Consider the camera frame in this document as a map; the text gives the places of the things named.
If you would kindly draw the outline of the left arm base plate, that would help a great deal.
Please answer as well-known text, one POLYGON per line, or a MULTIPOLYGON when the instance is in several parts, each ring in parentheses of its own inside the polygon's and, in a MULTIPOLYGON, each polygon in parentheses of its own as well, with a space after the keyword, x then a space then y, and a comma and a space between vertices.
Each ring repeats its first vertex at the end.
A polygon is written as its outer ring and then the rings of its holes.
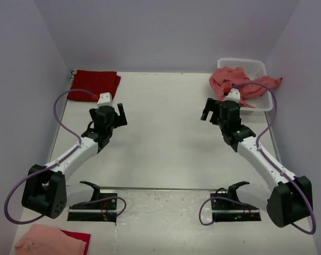
POLYGON ((117 199, 90 205, 74 205, 69 208, 69 222, 113 222, 117 219, 117 199))

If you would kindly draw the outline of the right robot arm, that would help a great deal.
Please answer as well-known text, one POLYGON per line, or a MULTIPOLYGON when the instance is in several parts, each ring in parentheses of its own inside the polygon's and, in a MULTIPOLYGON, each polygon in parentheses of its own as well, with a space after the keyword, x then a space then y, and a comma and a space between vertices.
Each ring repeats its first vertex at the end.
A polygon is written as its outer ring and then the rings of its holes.
POLYGON ((316 220, 311 181, 306 176, 296 176, 267 152, 258 136, 241 123, 237 102, 209 98, 201 120, 206 120, 209 113, 212 113, 210 122, 220 127, 225 143, 246 159, 268 185, 271 195, 264 200, 264 209, 271 221, 277 227, 295 226, 297 221, 310 217, 309 234, 314 234, 316 220))

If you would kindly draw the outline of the salmon pink t shirt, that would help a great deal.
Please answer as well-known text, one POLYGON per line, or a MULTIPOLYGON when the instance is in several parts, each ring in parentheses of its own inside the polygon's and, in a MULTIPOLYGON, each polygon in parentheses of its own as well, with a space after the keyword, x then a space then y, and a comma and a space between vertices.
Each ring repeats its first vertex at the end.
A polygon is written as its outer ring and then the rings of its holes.
MULTIPOLYGON (((216 93, 218 100, 223 101, 225 98, 224 90, 230 90, 231 87, 246 83, 257 82, 267 86, 270 89, 278 88, 282 83, 283 78, 275 79, 270 76, 263 76, 256 80, 251 80, 244 72, 242 67, 235 69, 227 66, 218 68, 209 78, 209 83, 213 91, 216 93)), ((245 102, 245 99, 254 99, 262 96, 267 90, 256 84, 246 84, 237 88, 240 92, 241 100, 240 104, 243 107, 253 108, 252 105, 245 102)))

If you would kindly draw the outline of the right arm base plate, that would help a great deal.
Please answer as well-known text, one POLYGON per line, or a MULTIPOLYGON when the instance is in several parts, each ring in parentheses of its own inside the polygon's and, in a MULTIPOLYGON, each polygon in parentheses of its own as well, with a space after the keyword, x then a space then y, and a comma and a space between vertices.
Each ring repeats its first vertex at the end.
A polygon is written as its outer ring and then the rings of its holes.
POLYGON ((260 222, 260 210, 254 206, 243 206, 222 199, 211 201, 214 222, 260 222))

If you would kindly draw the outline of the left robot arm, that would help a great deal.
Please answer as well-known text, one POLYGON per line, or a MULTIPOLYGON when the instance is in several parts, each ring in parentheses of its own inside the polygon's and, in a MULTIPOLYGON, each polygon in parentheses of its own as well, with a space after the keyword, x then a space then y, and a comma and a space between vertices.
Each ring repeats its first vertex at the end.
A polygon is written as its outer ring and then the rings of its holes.
POLYGON ((92 108, 90 115, 92 121, 71 149, 43 166, 30 168, 22 197, 23 207, 55 219, 66 207, 86 205, 94 209, 100 203, 119 199, 117 196, 101 198, 100 187, 88 181, 66 184, 85 162, 109 143, 114 129, 127 125, 122 104, 117 108, 92 108))

